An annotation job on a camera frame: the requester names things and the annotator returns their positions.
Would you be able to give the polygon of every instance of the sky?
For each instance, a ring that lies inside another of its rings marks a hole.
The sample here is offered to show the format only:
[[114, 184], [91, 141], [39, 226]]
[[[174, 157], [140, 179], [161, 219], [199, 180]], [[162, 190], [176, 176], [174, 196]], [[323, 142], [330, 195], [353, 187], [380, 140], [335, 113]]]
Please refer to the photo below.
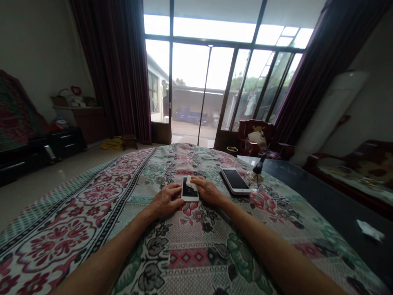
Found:
[[[169, 17], [144, 15], [145, 33], [169, 35]], [[257, 44], [288, 46], [298, 28], [279, 25], [261, 25], [257, 36]], [[255, 24], [233, 23], [217, 20], [195, 18], [174, 18], [174, 35], [206, 39], [218, 39], [239, 42], [251, 42]], [[302, 28], [294, 41], [295, 47], [305, 48], [313, 29]], [[157, 64], [169, 74], [169, 42], [146, 40], [147, 53]], [[232, 61], [233, 48], [213, 47], [206, 88], [225, 89], [229, 68]], [[239, 49], [234, 75], [244, 72], [249, 50]], [[173, 46], [173, 79], [183, 79], [187, 86], [204, 88], [208, 66], [209, 47], [174, 43]], [[266, 76], [266, 66], [273, 55], [271, 51], [254, 50], [248, 68], [248, 77]], [[295, 58], [291, 69], [296, 69], [300, 58]]]

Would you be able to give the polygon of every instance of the small glass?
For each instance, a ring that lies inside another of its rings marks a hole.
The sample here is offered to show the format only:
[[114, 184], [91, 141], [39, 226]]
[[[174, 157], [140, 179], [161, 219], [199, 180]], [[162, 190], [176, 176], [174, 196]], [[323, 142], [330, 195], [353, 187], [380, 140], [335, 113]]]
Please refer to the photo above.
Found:
[[244, 180], [246, 184], [250, 187], [253, 191], [258, 191], [261, 184], [263, 183], [262, 167], [263, 162], [266, 159], [266, 155], [264, 154], [259, 161], [259, 163], [253, 168], [252, 171], [247, 171], [246, 175], [244, 176]]

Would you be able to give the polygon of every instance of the small stool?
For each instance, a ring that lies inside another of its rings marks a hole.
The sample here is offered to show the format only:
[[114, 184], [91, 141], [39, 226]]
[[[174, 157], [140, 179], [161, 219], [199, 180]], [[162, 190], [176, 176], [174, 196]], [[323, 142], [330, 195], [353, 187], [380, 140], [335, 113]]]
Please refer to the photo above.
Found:
[[138, 146], [136, 145], [135, 135], [133, 134], [122, 135], [122, 141], [123, 141], [123, 151], [125, 151], [128, 148], [138, 149]]

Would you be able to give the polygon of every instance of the dark red curtain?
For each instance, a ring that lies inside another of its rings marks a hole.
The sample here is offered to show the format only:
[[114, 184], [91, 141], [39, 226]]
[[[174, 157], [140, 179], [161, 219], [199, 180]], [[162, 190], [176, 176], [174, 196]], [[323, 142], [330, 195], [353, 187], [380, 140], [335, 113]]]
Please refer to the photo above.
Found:
[[151, 144], [142, 0], [71, 0], [96, 96], [111, 135]]
[[328, 0], [275, 122], [274, 141], [296, 145], [334, 77], [347, 70], [391, 0]]

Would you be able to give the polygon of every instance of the dark table surface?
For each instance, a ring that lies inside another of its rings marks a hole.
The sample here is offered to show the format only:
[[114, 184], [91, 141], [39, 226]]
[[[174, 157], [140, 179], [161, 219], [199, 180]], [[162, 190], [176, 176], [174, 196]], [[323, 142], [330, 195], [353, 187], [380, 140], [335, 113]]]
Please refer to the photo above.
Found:
[[[367, 266], [393, 290], [393, 222], [357, 203], [288, 161], [266, 159], [263, 171], [304, 197], [352, 246]], [[385, 235], [381, 242], [366, 236], [356, 219]]]

